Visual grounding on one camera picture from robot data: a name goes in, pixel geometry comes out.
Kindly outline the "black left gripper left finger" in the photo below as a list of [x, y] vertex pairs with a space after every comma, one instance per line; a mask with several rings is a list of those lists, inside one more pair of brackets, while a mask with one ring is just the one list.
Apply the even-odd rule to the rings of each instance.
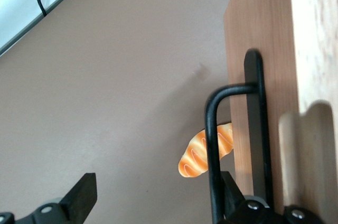
[[86, 173], [58, 203], [38, 207], [16, 223], [83, 224], [97, 202], [95, 173]]

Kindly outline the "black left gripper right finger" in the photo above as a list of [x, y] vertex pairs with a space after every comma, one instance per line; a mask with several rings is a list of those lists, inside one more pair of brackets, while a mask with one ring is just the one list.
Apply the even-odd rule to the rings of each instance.
[[221, 172], [224, 192], [224, 218], [221, 223], [323, 223], [313, 212], [296, 205], [284, 207], [283, 214], [276, 213], [255, 199], [245, 199], [236, 182], [227, 171]]

